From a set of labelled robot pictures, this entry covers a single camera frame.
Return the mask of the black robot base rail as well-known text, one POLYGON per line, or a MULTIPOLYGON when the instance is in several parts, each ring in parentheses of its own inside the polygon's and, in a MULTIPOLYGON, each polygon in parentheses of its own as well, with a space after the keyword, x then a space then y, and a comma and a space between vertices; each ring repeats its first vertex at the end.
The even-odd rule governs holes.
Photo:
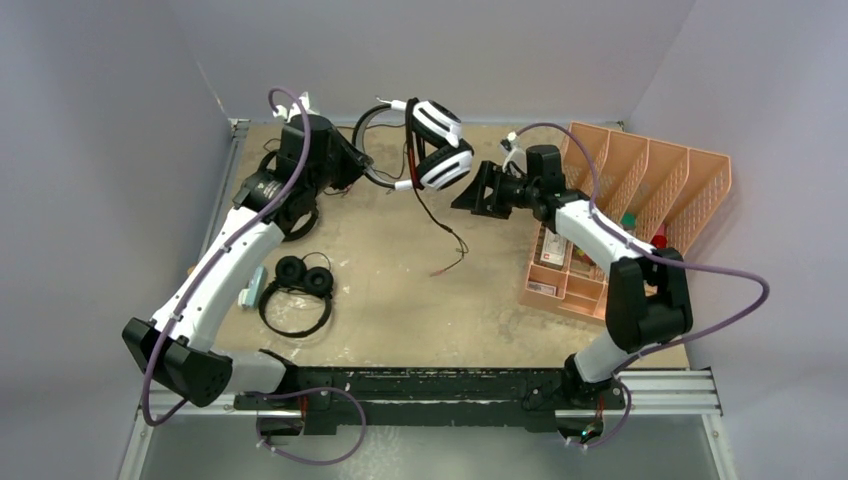
POLYGON ((563 367, 330 367, 287 362, 278 387, 241 393, 234 406, 262 415, 266 435, 284 431, 284 418, 306 435, 340 426, 512 427, 578 437, 603 430, 603 416, 627 405, 613 380, 569 394, 563 367))

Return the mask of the white box in front tray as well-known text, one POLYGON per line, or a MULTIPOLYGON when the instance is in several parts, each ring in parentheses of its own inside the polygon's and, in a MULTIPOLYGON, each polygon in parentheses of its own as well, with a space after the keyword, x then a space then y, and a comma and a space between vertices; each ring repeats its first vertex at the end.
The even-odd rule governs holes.
POLYGON ((535 281, 528 281, 527 282, 527 288, 529 290, 534 291, 534 292, 539 292, 539 293, 551 295, 551 296, 555 296, 556 292, 557 292, 557 289, 554 285, 549 285, 549 284, 535 282, 535 281))

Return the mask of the black headband headset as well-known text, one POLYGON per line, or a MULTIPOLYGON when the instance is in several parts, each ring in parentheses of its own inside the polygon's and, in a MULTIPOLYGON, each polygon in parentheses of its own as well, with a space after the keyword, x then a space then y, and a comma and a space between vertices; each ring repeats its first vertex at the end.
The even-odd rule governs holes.
MULTIPOLYGON (((272 150, 262 158, 259 169, 261 176, 256 185, 262 206, 269 204, 278 195, 297 165, 297 154, 280 155, 278 150, 272 150)), ((303 238, 317 223, 319 213, 316 192, 314 175, 305 166, 275 213, 274 221, 284 234, 284 242, 303 238)))

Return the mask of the large white staples box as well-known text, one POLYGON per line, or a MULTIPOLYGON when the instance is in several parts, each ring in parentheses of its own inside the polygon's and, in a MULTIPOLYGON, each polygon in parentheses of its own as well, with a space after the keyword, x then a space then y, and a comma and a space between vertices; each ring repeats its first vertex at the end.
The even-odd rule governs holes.
POLYGON ((549 229, 542 236, 539 260, 549 268, 562 269, 565 265, 567 241, 549 229))

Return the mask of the white and black headphones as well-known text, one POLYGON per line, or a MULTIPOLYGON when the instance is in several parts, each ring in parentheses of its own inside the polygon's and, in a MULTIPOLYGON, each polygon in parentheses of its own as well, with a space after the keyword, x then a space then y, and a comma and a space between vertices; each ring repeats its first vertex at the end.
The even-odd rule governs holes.
POLYGON ((389 190, 444 190, 466 177, 471 170, 474 150, 463 138, 461 120, 449 109, 433 100, 383 100, 366 111, 353 128, 352 143, 365 150, 365 131, 379 114, 396 111, 404 115, 407 163, 410 178, 389 182, 372 166, 365 176, 372 183, 389 190))

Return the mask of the black over-ear headphones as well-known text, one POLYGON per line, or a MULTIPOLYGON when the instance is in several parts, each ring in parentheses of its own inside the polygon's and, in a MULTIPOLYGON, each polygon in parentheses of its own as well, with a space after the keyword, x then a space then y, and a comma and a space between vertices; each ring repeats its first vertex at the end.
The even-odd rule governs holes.
POLYGON ((284 338, 304 339, 317 333, 327 325, 333 312, 335 277, 328 267, 308 267, 305 262, 306 257, 308 255, 282 257, 275 265, 274 279, 265 287, 258 300, 257 311, 263 324, 284 338), (278 293, 301 294, 321 300, 323 302, 321 316, 314 325, 305 330, 288 332, 272 326, 266 311, 271 298, 278 293))

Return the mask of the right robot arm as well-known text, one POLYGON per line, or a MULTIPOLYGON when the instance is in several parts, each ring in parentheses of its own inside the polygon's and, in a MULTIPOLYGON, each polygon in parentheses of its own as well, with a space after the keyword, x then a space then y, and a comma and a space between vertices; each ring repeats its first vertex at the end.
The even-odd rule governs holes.
POLYGON ((560 150, 526 150, 527 169, 516 176, 484 161, 451 203, 473 215, 506 219, 529 209, 548 231, 586 252, 608 279, 605 332, 564 362, 561 392, 576 407, 596 399, 623 364, 650 347, 689 332, 693 314, 682 256, 657 249, 603 216, 590 197, 566 185, 560 150))

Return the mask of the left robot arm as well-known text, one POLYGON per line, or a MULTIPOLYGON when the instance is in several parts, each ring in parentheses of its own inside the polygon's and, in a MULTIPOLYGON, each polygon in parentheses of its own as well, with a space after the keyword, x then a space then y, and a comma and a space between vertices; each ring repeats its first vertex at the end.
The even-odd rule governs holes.
POLYGON ((243 180, 215 241, 185 282, 149 319, 122 331, 145 375, 197 407, 230 392, 256 392, 272 408, 297 399, 298 382, 283 361, 263 353, 218 353, 213 346, 226 314, 256 269, 313 218, 324 189, 343 189, 364 173, 367 156, 327 118, 295 115, 279 144, 243 180))

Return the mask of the peach plastic file organizer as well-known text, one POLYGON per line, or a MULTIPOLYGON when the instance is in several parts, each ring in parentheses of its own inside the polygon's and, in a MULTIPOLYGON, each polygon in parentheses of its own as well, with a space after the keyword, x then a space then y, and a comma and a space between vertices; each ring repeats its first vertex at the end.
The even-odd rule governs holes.
MULTIPOLYGON (((729 156, 652 139, 619 129, 573 122, 569 126, 588 148, 599 170, 597 204, 621 225, 629 212, 633 230, 649 242, 661 224, 667 225, 668 247, 686 253, 728 195, 729 156)), ((544 235, 539 226, 528 263, 520 304, 546 312, 603 324, 608 281, 603 271, 579 247, 567 242, 565 265, 549 268, 539 260, 544 235), (527 288, 528 281, 554 285, 556 295, 527 288)))

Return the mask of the green cap object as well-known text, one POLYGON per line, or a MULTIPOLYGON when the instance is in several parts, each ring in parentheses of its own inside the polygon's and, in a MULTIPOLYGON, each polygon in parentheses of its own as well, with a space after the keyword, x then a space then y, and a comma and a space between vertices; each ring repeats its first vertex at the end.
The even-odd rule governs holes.
POLYGON ((636 225, 637 225, 636 217, 633 214, 627 212, 622 216, 621 226, 625 230, 633 230, 633 229, 636 228, 636 225))

